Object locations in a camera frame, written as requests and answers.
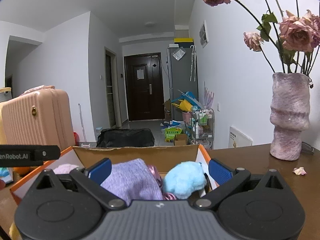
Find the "purple knitted cloth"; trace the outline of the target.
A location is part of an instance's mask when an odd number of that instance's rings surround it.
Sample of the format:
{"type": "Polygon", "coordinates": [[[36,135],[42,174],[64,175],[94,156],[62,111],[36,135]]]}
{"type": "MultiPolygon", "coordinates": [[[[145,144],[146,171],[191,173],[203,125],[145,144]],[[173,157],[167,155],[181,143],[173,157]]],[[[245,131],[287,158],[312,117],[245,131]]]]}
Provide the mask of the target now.
{"type": "Polygon", "coordinates": [[[157,180],[142,159],[113,164],[111,174],[100,186],[127,205],[133,200],[163,200],[157,180]]]}

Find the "lilac fluffy towel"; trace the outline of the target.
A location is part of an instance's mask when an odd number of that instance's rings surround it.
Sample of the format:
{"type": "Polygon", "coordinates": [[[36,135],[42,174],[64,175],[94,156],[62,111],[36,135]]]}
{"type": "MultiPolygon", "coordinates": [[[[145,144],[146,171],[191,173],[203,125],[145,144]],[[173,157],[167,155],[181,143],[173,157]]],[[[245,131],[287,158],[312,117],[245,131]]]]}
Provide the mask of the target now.
{"type": "Polygon", "coordinates": [[[72,170],[78,167],[79,167],[78,165],[74,165],[74,164],[62,164],[56,167],[55,169],[53,169],[53,172],[55,174],[69,174],[72,170]]]}

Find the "light blue plush monster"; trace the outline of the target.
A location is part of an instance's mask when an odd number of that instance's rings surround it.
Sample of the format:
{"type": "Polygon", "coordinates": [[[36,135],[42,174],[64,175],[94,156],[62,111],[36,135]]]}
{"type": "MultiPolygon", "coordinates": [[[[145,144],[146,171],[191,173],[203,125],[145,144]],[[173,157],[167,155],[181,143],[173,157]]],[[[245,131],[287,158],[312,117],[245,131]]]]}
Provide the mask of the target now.
{"type": "Polygon", "coordinates": [[[207,185],[201,163],[186,161],[172,168],[163,179],[163,191],[177,199],[188,199],[207,185]]]}

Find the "pink satin item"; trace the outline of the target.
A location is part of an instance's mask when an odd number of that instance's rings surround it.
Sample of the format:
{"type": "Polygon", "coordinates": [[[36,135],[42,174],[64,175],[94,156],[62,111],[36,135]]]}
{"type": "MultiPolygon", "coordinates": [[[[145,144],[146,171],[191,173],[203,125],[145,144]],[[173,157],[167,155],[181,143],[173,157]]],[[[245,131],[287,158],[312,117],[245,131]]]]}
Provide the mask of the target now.
{"type": "Polygon", "coordinates": [[[147,167],[148,167],[149,171],[152,173],[157,184],[159,185],[163,199],[164,200],[177,200],[177,198],[174,194],[172,194],[170,192],[163,191],[163,179],[162,179],[160,173],[158,172],[157,168],[153,165],[147,165],[147,167]]]}

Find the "orange fruit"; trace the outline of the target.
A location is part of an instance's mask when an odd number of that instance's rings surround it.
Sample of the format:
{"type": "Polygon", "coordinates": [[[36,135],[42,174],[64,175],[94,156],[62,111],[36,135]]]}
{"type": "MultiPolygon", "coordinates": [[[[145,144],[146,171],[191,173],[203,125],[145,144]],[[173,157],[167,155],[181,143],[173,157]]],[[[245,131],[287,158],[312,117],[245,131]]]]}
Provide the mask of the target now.
{"type": "Polygon", "coordinates": [[[13,170],[20,176],[24,176],[30,172],[30,167],[14,167],[13,170]]]}

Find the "blue tissue pack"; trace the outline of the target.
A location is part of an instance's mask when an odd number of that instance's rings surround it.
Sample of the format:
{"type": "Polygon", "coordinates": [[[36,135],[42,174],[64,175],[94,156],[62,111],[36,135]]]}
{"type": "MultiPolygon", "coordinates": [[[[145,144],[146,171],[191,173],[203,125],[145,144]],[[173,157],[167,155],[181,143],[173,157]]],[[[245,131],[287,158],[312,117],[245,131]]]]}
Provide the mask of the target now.
{"type": "Polygon", "coordinates": [[[13,169],[7,167],[0,168],[0,179],[6,184],[10,184],[14,181],[13,169]]]}

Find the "red cardboard fruit box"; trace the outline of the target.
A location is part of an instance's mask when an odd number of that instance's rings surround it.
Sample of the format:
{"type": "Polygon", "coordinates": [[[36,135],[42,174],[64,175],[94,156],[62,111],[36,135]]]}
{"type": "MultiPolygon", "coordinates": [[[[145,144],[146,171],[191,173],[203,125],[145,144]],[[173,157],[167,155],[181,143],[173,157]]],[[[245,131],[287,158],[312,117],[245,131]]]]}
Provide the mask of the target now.
{"type": "Polygon", "coordinates": [[[87,168],[104,158],[109,158],[113,164],[139,158],[148,165],[154,165],[161,175],[168,173],[176,165],[185,161],[201,163],[204,172],[208,174],[208,164],[211,160],[202,145],[143,148],[82,148],[73,146],[62,151],[60,158],[56,161],[47,161],[20,179],[9,189],[10,193],[16,204],[19,204],[29,187],[43,170],[47,168],[53,170],[62,164],[73,164],[87,168]]]}

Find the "black duffel bag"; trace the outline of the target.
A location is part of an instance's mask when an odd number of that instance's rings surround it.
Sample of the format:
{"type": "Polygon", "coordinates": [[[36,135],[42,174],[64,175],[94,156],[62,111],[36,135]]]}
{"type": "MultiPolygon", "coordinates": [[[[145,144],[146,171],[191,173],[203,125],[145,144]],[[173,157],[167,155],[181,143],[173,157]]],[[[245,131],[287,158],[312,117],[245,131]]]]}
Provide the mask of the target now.
{"type": "Polygon", "coordinates": [[[153,147],[155,138],[148,128],[103,129],[97,138],[97,148],[153,147]]]}

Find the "metal trolley with bottles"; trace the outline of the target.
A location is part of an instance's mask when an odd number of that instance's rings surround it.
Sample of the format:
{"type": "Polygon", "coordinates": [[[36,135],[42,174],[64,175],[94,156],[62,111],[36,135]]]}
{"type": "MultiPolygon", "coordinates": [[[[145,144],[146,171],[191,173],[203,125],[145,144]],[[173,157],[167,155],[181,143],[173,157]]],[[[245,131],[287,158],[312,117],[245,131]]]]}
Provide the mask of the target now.
{"type": "Polygon", "coordinates": [[[214,148],[215,113],[212,108],[191,108],[190,123],[186,124],[189,142],[202,145],[206,150],[214,148]]]}

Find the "pink ribbed suitcase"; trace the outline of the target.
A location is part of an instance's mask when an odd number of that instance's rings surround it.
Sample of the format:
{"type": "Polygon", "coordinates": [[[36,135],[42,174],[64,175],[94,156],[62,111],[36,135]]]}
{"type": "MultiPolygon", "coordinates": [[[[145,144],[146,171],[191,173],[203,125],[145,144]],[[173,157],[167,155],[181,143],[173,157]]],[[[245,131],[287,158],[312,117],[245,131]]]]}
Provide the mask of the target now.
{"type": "Polygon", "coordinates": [[[4,103],[2,124],[8,145],[75,145],[69,97],[54,86],[25,91],[4,103]]]}

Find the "fallen pink petal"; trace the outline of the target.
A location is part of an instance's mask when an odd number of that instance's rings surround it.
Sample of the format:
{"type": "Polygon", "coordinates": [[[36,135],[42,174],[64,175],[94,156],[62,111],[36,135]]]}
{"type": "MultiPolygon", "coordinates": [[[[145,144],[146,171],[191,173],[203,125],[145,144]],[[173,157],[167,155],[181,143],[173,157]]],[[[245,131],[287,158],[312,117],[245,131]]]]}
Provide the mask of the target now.
{"type": "Polygon", "coordinates": [[[305,171],[304,167],[295,167],[293,169],[293,173],[297,176],[304,176],[307,174],[307,172],[305,171]]]}

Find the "pink textured vase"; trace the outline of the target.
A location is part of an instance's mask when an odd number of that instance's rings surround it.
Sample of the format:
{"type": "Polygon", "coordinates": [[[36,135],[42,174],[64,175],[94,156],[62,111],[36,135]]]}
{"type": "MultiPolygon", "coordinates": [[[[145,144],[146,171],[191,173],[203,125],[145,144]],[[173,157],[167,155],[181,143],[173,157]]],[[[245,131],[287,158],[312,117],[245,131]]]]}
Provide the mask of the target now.
{"type": "Polygon", "coordinates": [[[274,125],[270,154],[280,160],[299,159],[302,132],[309,128],[309,78],[300,73],[274,73],[270,122],[274,125]]]}

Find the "dark front door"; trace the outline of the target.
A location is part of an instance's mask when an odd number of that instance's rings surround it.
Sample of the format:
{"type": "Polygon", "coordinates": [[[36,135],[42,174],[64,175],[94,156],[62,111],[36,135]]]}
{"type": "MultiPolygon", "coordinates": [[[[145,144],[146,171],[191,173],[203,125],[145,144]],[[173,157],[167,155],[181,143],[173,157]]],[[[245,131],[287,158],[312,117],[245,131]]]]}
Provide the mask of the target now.
{"type": "Polygon", "coordinates": [[[129,120],[164,119],[160,53],[126,56],[124,61],[129,120]]]}

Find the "grey refrigerator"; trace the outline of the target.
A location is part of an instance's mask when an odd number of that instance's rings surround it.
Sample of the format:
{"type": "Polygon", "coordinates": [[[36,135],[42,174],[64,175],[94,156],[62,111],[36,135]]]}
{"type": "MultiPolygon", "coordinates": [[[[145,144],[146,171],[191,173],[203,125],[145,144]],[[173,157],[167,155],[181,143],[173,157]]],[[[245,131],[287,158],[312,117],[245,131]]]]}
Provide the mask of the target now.
{"type": "Polygon", "coordinates": [[[169,95],[172,103],[182,96],[182,92],[192,92],[193,96],[199,99],[197,70],[191,67],[194,62],[194,45],[179,48],[167,48],[167,61],[169,73],[169,95]]]}

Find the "dried pink rose bouquet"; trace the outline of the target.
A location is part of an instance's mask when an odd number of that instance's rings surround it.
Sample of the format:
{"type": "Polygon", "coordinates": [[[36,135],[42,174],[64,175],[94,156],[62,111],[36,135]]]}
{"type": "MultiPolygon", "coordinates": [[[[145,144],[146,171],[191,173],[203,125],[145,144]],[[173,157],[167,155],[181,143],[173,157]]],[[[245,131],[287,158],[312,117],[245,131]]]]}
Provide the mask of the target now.
{"type": "MultiPolygon", "coordinates": [[[[235,1],[253,16],[253,12],[240,0],[203,1],[211,7],[235,1]]],[[[283,73],[309,76],[319,55],[319,16],[310,10],[304,15],[281,10],[280,15],[281,20],[278,20],[271,8],[267,7],[261,18],[254,16],[258,24],[257,31],[245,32],[244,43],[249,50],[262,52],[264,42],[271,42],[279,53],[283,73]]]]}

